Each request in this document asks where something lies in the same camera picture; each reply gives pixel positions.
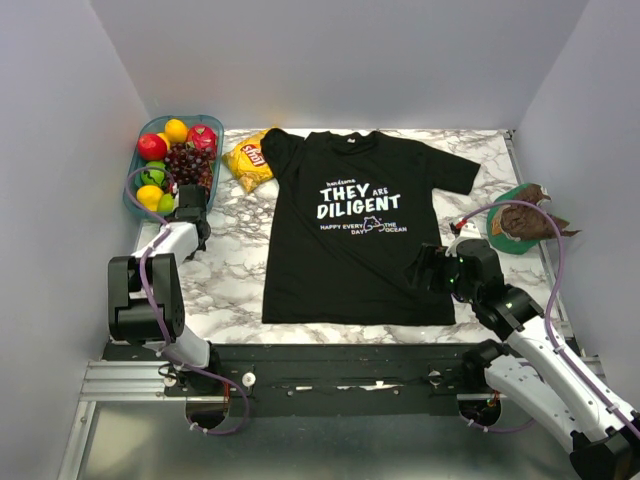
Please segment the black printed t-shirt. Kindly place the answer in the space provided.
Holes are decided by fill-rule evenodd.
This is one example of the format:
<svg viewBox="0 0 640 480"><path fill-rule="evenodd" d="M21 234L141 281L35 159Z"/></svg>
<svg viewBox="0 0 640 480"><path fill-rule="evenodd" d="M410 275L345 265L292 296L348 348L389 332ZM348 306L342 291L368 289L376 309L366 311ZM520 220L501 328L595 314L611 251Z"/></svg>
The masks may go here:
<svg viewBox="0 0 640 480"><path fill-rule="evenodd" d="M476 162L379 131L273 128L261 151L279 186L264 323L454 323L452 299L411 286L405 270L441 242L434 192L469 194Z"/></svg>

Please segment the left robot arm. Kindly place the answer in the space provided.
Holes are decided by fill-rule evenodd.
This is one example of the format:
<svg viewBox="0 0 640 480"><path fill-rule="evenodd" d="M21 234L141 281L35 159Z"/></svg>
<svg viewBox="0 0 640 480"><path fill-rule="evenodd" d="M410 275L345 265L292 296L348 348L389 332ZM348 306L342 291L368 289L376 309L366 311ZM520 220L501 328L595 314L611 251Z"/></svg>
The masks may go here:
<svg viewBox="0 0 640 480"><path fill-rule="evenodd" d="M167 361L165 376L192 393L222 390L219 355L186 326L179 266L206 249L207 192L180 186L178 206L153 239L108 264L108 325L116 341L140 346Z"/></svg>

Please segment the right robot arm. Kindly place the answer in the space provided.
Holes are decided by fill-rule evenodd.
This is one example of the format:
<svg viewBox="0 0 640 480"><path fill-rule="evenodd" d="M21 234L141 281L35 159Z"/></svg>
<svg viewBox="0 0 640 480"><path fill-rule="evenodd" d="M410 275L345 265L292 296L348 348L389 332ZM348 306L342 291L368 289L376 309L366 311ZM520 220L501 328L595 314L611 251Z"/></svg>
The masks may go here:
<svg viewBox="0 0 640 480"><path fill-rule="evenodd" d="M638 475L638 409L575 354L527 292L505 282L487 241L424 244L405 276L412 286L469 304L496 334L465 354L459 371L467 389L506 395L564 448L580 478Z"/></svg>

